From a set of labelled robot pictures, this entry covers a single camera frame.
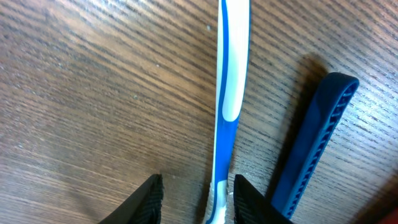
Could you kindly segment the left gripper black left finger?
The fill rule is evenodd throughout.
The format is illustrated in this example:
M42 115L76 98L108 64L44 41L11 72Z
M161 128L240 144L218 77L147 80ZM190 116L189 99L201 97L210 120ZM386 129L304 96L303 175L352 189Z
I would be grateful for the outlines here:
M160 224L163 197L162 175L153 174L99 224Z

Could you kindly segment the blue white toothbrush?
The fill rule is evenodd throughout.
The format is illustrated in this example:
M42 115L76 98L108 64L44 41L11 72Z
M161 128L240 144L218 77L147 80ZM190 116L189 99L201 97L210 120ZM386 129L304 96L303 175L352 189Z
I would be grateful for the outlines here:
M250 0L218 1L215 131L203 223L224 223L228 175L243 105L251 35Z

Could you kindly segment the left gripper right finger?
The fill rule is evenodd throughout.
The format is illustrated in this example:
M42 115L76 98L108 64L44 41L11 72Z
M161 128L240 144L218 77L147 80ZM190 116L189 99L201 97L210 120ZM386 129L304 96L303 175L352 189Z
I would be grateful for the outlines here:
M233 202L235 224L292 224L241 174L234 178Z

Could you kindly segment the blue disposable razor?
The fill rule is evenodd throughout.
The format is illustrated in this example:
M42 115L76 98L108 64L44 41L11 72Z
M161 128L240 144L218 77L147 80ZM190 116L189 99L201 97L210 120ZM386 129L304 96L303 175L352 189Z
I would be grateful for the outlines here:
M318 85L271 198L272 206L285 218L292 218L358 87L356 77L338 72L329 73Z

